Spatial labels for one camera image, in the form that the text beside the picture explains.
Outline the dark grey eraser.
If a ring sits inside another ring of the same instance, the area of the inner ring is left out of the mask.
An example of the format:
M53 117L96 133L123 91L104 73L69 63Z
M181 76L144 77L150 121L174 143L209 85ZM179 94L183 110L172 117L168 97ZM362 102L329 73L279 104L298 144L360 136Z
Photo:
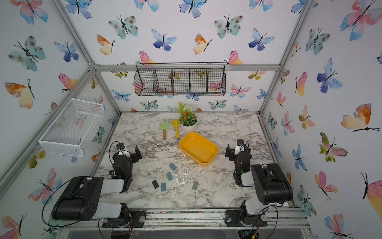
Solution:
M157 182L157 180L153 180L152 181L152 185L155 189L159 188L159 183Z

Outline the blue-grey eraser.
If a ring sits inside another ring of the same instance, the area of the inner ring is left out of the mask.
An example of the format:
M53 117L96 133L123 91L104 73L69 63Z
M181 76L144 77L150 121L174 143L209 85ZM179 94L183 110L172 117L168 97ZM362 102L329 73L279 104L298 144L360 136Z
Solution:
M169 167L170 167L173 171L177 170L177 166L176 166L175 164L173 164L173 163L171 163L171 164L169 165Z
M166 190L167 190L166 183L161 183L161 191L166 192Z
M172 175L171 172L166 173L166 176L167 176L167 179L168 179L169 181L171 181L171 180L174 179L174 177L173 177L173 175Z

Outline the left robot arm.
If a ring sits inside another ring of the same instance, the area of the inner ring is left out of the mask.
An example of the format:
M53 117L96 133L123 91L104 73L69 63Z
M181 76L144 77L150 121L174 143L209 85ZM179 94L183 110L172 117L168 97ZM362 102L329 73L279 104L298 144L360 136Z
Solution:
M133 164L141 158L138 147L134 153L123 150L112 157L110 178L73 177L54 205L52 218L74 222L106 219L103 228L142 228L146 220L145 211L130 210L125 203L101 199L102 195L127 192L133 181Z

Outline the yellow plastic storage box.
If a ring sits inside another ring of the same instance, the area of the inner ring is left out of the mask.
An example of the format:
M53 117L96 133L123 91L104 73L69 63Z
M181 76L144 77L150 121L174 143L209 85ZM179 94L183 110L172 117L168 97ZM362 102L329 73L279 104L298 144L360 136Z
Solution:
M202 167L209 166L219 153L218 146L204 136L190 132L179 142L180 150Z

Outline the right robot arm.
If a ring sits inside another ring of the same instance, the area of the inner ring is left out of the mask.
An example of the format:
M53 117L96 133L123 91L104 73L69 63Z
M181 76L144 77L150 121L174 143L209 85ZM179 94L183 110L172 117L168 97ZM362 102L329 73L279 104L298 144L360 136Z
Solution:
M228 227L266 227L266 210L282 207L293 199L290 183L278 164L252 164L251 149L245 145L235 149L228 146L225 156L234 162L236 185L255 188L255 196L244 200L238 210L227 210L224 223Z

